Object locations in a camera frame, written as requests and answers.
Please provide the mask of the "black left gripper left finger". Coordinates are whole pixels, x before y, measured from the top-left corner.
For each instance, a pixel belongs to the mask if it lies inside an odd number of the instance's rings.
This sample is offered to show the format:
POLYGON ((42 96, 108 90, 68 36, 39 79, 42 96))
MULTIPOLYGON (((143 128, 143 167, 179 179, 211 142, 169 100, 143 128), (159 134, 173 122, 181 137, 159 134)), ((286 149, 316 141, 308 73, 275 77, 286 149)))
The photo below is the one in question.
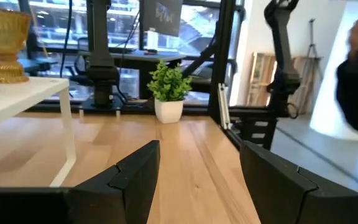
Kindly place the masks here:
POLYGON ((159 165, 153 140, 74 187, 0 187, 0 224, 147 224, 159 165))

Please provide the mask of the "green plant in white pot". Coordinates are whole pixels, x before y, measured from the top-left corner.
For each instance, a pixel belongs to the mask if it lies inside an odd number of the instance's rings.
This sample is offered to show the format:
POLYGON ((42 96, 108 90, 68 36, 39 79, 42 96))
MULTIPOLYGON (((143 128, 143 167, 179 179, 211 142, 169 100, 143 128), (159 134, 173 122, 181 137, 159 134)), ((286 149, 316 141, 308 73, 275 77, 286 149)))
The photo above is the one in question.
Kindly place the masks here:
POLYGON ((164 124, 179 122, 192 78, 183 76, 179 64, 171 68, 163 60, 150 74, 152 79, 147 87, 153 94, 157 119, 164 124))

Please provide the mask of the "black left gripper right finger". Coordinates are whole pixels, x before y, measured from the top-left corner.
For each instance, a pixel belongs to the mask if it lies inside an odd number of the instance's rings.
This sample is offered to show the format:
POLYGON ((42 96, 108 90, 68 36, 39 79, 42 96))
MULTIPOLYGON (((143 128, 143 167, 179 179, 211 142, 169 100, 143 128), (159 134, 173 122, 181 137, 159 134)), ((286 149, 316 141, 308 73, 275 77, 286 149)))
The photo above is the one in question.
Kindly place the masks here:
POLYGON ((358 192, 249 141, 240 161, 261 224, 358 224, 358 192))

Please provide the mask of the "amber ribbed glass candle holder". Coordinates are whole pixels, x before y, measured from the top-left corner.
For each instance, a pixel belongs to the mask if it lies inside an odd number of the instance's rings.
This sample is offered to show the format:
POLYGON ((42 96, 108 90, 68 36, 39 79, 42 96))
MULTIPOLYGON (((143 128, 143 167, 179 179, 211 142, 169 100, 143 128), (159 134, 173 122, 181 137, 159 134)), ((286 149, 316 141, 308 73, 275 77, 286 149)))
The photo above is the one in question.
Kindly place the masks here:
POLYGON ((31 17, 19 11, 0 9, 0 83, 15 84, 29 80, 18 53, 24 48, 31 17))

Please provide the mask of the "wooden picture frames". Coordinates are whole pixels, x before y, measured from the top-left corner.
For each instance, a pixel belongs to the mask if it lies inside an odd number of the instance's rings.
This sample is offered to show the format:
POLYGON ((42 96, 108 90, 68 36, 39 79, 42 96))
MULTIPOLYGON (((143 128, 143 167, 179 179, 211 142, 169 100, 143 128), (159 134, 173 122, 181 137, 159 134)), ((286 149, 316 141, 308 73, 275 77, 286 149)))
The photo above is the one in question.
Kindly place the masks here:
MULTIPOLYGON (((314 88, 319 72, 319 59, 299 56, 293 59, 293 65, 300 74, 300 87, 289 96, 288 101, 293 103, 299 114, 310 113, 314 104, 314 88)), ((267 106, 270 94, 268 84, 273 82, 277 62, 272 54, 262 52, 253 53, 252 69, 249 77, 247 106, 267 106)))

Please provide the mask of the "black monitor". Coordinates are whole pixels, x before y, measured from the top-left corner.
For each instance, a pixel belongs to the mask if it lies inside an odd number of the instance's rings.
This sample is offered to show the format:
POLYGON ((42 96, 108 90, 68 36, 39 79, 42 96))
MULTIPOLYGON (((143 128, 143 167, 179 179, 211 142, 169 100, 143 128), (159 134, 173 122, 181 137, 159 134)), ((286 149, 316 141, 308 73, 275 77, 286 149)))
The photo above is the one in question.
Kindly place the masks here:
POLYGON ((143 0, 144 31, 178 37, 183 0, 143 0))

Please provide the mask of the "grey tripod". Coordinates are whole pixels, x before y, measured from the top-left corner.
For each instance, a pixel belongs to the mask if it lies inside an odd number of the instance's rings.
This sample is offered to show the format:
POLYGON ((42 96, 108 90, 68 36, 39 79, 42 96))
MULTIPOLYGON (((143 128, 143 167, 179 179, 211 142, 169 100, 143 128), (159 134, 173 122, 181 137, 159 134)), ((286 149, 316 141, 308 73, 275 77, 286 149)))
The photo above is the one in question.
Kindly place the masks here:
POLYGON ((308 82, 315 82, 317 80, 321 83, 323 81, 323 73, 320 67, 321 57, 318 55, 316 43, 314 41, 314 22, 315 18, 308 21, 310 42, 305 57, 305 65, 302 75, 308 82))

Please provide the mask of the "silver bracket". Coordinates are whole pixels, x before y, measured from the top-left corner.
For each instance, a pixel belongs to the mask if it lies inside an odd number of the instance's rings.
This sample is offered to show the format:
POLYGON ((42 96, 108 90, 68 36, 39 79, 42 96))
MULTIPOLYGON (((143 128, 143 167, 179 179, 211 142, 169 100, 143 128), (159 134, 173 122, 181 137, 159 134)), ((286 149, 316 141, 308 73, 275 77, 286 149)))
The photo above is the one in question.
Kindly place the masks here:
POLYGON ((219 100, 221 126, 223 129, 227 130, 229 129, 230 126, 230 116, 229 116, 229 107, 227 104, 225 89, 226 86, 224 83, 218 84, 218 100, 219 100))

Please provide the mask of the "white perforated metal shelf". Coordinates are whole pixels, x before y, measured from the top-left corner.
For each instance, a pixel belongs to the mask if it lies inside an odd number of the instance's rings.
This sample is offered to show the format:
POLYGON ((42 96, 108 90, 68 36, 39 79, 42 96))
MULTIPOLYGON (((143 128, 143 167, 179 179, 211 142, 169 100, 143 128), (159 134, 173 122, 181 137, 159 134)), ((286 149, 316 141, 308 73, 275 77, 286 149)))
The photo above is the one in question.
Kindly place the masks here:
POLYGON ((52 180, 51 187, 61 186, 76 162, 69 81, 64 78, 30 77, 25 83, 0 84, 0 122, 33 107, 56 93, 60 98, 66 162, 52 180))

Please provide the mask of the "large window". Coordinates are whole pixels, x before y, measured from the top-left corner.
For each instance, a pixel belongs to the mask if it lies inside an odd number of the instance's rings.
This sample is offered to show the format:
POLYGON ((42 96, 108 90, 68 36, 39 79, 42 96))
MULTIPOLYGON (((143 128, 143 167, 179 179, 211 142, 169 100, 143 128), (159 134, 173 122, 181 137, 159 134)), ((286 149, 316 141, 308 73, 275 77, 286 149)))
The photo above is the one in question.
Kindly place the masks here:
MULTIPOLYGON (((108 39, 110 47, 139 48, 140 23, 136 14, 139 0, 111 0, 107 12, 108 39)), ((59 50, 87 50, 88 28, 86 0, 28 0, 35 18, 35 33, 40 50, 36 56, 45 54, 59 61, 59 50)), ((195 56, 211 40, 218 19, 217 9, 184 5, 181 10, 178 37, 145 32, 145 48, 158 51, 178 52, 195 56)))

